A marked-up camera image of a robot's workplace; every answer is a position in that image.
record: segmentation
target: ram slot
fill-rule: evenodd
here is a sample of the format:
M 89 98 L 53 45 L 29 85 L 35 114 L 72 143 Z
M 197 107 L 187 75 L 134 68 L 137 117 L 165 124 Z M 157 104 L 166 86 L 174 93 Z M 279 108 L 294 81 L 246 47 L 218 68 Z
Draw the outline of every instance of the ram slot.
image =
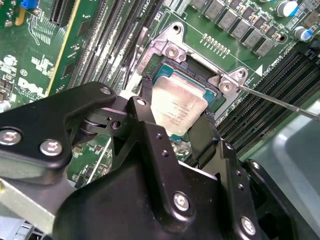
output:
M 143 16 L 143 20 L 139 22 L 139 25 L 138 25 L 138 27 L 136 29 L 136 33 L 133 34 L 133 39 L 131 40 L 130 46 L 128 46 L 128 48 L 125 51 L 125 54 L 124 54 L 120 64 L 118 65 L 118 67 L 114 71 L 114 76 L 119 76 L 119 77 L 114 77 L 113 78 L 114 80 L 113 80 L 112 85 L 111 85 L 111 87 L 113 89 L 116 88 L 116 86 L 118 86 L 118 84 L 121 82 L 121 80 L 123 79 L 123 76 L 124 76 L 124 74 L 118 74 L 118 72 L 122 68 L 128 68 L 128 65 L 130 64 L 130 61 L 134 56 L 135 42 L 138 39 L 139 32 L 141 31 L 143 26 L 145 26 L 148 29 L 151 27 L 153 21 L 155 20 L 156 15 L 159 12 L 160 8 L 162 7 L 163 3 L 164 3 L 164 0 L 152 1 L 152 3 L 149 5 L 150 8 L 147 9 L 146 13 Z M 103 77 L 101 77 L 102 79 L 108 77 L 107 70 L 108 69 L 105 69 L 104 74 L 102 75 Z
M 105 31 L 101 43 L 98 46 L 99 54 L 96 54 L 86 74 L 86 82 L 98 81 L 97 76 L 102 71 L 105 61 L 108 60 L 109 53 L 118 41 L 119 35 L 123 28 L 126 26 L 126 20 L 131 15 L 132 8 L 136 5 L 136 1 L 130 1 L 129 5 L 125 2 L 121 8 L 117 8 L 112 16 L 112 22 L 109 24 L 108 29 Z
M 97 8 L 99 9 L 99 13 L 96 15 L 97 17 L 94 20 L 93 27 L 87 37 L 87 41 L 85 42 L 81 58 L 71 76 L 68 88 L 73 88 L 83 84 L 85 74 L 93 59 L 96 47 L 102 37 L 102 34 L 108 25 L 111 17 L 110 13 L 114 9 L 115 5 L 115 1 L 100 1 L 99 7 Z

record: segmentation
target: electronic component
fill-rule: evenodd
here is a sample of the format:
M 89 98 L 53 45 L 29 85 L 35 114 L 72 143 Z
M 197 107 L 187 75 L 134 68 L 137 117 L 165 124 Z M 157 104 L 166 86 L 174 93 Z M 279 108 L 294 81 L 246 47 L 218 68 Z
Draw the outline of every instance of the electronic component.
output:
M 35 9 L 38 6 L 38 0 L 23 0 L 21 6 L 25 9 Z
M 252 22 L 253 24 L 255 24 L 257 20 L 258 20 L 258 16 L 257 16 L 257 15 L 252 15 L 252 16 L 251 16 L 251 22 Z
M 182 137 L 216 95 L 195 79 L 164 64 L 154 78 L 151 109 L 157 124 Z
M 0 92 L 0 113 L 6 112 L 11 108 L 10 102 L 5 99 L 7 99 L 6 92 Z
M 246 8 L 246 6 L 244 6 L 244 5 L 240 5 L 240 6 L 239 6 L 239 12 L 240 12 L 241 14 L 243 14 L 246 9 L 247 9 L 247 8 Z
M 296 1 L 281 1 L 275 9 L 279 17 L 293 17 L 298 11 L 298 3 Z
M 68 25 L 76 0 L 54 0 L 50 22 L 63 28 Z
M 267 25 L 267 24 L 265 24 L 265 25 L 262 27 L 262 30 L 263 30 L 264 33 L 268 32 L 269 29 L 270 29 L 270 26 Z
M 79 154 L 79 153 L 81 153 L 81 151 L 82 151 L 82 146 L 81 145 L 77 145 L 77 146 L 75 146 L 73 149 L 72 149 L 72 151 L 74 152 L 74 153 L 76 153 L 76 154 Z
M 7 97 L 8 97 L 8 93 L 6 91 L 0 90 L 0 101 L 6 100 Z
M 96 150 L 96 151 L 100 151 L 101 149 L 102 149 L 102 146 L 100 146 L 100 145 L 94 146 L 94 150 Z
M 241 20 L 232 31 L 231 35 L 237 39 L 242 39 L 242 37 L 246 34 L 250 27 L 250 24 L 247 23 L 245 20 Z
M 307 28 L 311 28 L 319 21 L 319 13 L 312 11 L 303 21 L 303 25 Z
M 14 88 L 14 84 L 7 81 L 7 82 L 5 83 L 5 87 L 4 87 L 4 88 L 7 89 L 7 90 L 9 90 L 9 91 L 12 91 L 12 89 Z
M 204 12 L 204 15 L 208 19 L 214 20 L 219 15 L 224 6 L 225 5 L 220 0 L 214 0 Z
M 252 7 L 248 6 L 246 10 L 243 12 L 242 17 L 248 20 L 254 12 L 255 10 Z
M 85 181 L 86 181 L 85 177 L 82 176 L 82 175 L 80 175 L 80 176 L 78 177 L 77 181 L 75 182 L 74 187 L 75 187 L 76 189 L 81 188 L 81 187 L 85 184 Z
M 264 39 L 264 42 L 255 51 L 260 57 L 264 57 L 274 46 L 274 43 L 269 39 Z
M 24 7 L 20 7 L 19 15 L 15 18 L 14 24 L 16 26 L 20 26 L 24 23 L 26 16 L 26 9 Z
M 300 41 L 306 42 L 312 38 L 313 32 L 303 26 L 297 26 L 294 29 L 293 35 Z
M 218 26 L 224 30 L 228 30 L 232 24 L 235 22 L 237 19 L 237 14 L 232 11 L 228 10 L 222 17 L 222 19 L 219 21 Z
M 229 7 L 233 10 L 236 10 L 240 3 L 241 3 L 241 0 L 232 0 Z
M 278 29 L 275 26 L 271 26 L 270 29 L 266 32 L 266 36 L 268 38 L 272 38 L 272 36 L 278 31 Z
M 6 86 L 6 80 L 0 78 L 0 87 L 4 88 Z
M 72 71 L 74 70 L 75 68 L 75 62 L 71 62 L 69 63 L 67 66 L 65 66 L 65 69 L 64 69 L 64 73 L 63 73 L 63 77 L 69 75 L 70 73 L 72 73 Z
M 244 40 L 243 44 L 246 45 L 249 48 L 253 48 L 258 41 L 261 39 L 262 34 L 254 29 L 250 35 Z
M 200 11 L 207 0 L 191 0 L 190 5 Z
M 258 20 L 255 22 L 254 26 L 257 28 L 257 29 L 260 29 L 262 27 L 263 24 L 265 24 L 267 20 L 261 16 L 258 18 Z
M 91 21 L 83 21 L 78 31 L 78 37 L 86 34 L 90 29 Z

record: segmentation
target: black plastic bracket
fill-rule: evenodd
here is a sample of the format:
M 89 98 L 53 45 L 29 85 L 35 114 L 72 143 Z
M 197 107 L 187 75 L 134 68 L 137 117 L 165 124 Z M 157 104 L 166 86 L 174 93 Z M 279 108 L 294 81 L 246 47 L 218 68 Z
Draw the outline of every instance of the black plastic bracket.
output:
M 2 113 L 0 130 L 18 131 L 21 140 L 14 145 L 0 144 L 0 176 L 41 184 L 54 182 L 72 158 L 71 142 L 83 113 L 104 107 L 115 98 L 104 84 L 91 82 Z M 59 155 L 40 151 L 40 144 L 49 139 L 61 143 Z
M 127 111 L 135 121 L 126 141 L 112 139 L 114 168 L 120 167 L 134 148 L 139 148 L 155 217 L 170 232 L 184 231 L 195 219 L 196 210 L 166 130 L 156 125 L 150 104 L 141 97 L 131 97 Z M 185 197 L 188 209 L 175 205 L 176 193 Z
M 261 164 L 249 159 L 242 166 L 249 176 L 260 227 L 269 239 L 319 239 Z
M 221 228 L 230 239 L 260 240 L 261 233 L 247 173 L 239 165 L 232 145 L 220 140 L 215 148 L 215 156 L 205 169 L 209 168 L 221 183 L 218 197 Z

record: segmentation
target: green circuit board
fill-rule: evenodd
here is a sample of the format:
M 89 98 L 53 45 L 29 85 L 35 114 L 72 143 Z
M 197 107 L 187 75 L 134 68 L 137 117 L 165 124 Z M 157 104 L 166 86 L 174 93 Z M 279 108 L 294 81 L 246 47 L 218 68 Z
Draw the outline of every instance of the green circuit board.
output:
M 119 92 L 125 74 L 121 65 L 124 52 L 132 44 L 133 36 L 139 34 L 139 24 L 135 24 L 135 18 L 131 19 L 129 13 L 136 11 L 140 19 L 147 19 L 146 12 L 151 11 L 154 5 L 151 2 L 155 4 L 157 1 L 76 0 L 69 23 L 64 27 L 50 22 L 53 6 L 51 0 L 41 0 L 37 8 L 26 10 L 21 25 L 14 24 L 21 11 L 20 3 L 16 2 L 11 17 L 13 24 L 6 27 L 4 23 L 8 20 L 10 7 L 0 6 L 0 80 L 3 82 L 3 86 L 0 82 L 0 94 L 5 95 L 11 107 L 15 108 L 90 81 L 103 82 Z M 180 22 L 185 29 L 184 44 L 227 73 L 239 67 L 246 68 L 248 78 L 245 84 L 249 87 L 263 81 L 263 77 L 280 64 L 281 59 L 298 42 L 293 35 L 294 29 L 304 26 L 306 19 L 319 5 L 317 0 L 299 0 L 299 10 L 295 16 L 279 17 L 275 9 L 280 1 L 242 0 L 233 8 L 231 0 L 224 0 L 224 10 L 216 19 L 209 19 L 206 11 L 212 0 L 204 1 L 200 9 L 191 6 L 191 0 L 162 2 L 149 21 L 148 35 L 137 53 L 137 64 L 153 39 L 173 22 Z M 114 16 L 116 7 L 120 11 Z M 246 46 L 243 39 L 233 37 L 231 30 L 219 27 L 226 11 L 230 9 L 236 14 L 237 21 L 245 20 L 262 38 L 272 42 L 272 48 L 265 56 L 259 56 L 256 47 Z M 245 9 L 254 10 L 250 19 L 243 17 Z M 263 27 L 255 27 L 254 22 L 262 18 L 265 19 Z M 134 23 L 130 25 L 132 28 L 127 25 L 130 21 Z M 319 21 L 308 22 L 308 25 L 316 35 Z M 267 35 L 268 28 L 272 26 L 276 29 L 275 33 Z M 108 41 L 99 48 L 98 39 L 106 31 L 109 31 Z M 125 34 L 126 38 L 118 39 L 121 34 Z M 89 66 L 89 57 L 98 64 L 97 67 Z M 161 57 L 154 55 L 143 75 L 155 74 L 155 68 L 161 60 Z M 104 72 L 105 69 L 110 70 L 108 74 Z M 85 70 L 90 73 L 87 75 L 89 77 L 84 78 Z M 239 95 L 221 114 L 217 123 L 222 122 L 245 96 Z M 220 104 L 221 101 L 216 101 L 212 110 L 218 109 Z M 109 143 L 109 137 L 101 135 L 92 142 L 77 146 L 69 166 L 68 178 L 77 182 L 81 176 L 85 183 L 91 175 L 94 180 L 106 174 L 112 166 Z M 184 161 L 189 155 L 190 151 L 187 151 L 178 158 Z

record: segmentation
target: white label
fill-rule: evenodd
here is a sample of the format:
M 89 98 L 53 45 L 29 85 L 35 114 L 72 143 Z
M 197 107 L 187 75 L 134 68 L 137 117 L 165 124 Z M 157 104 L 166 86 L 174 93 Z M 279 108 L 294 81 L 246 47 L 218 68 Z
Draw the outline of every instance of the white label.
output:
M 44 89 L 42 87 L 37 87 L 34 83 L 29 83 L 22 77 L 19 77 L 18 86 L 23 89 L 28 89 L 31 93 L 35 93 L 41 98 L 45 97 Z

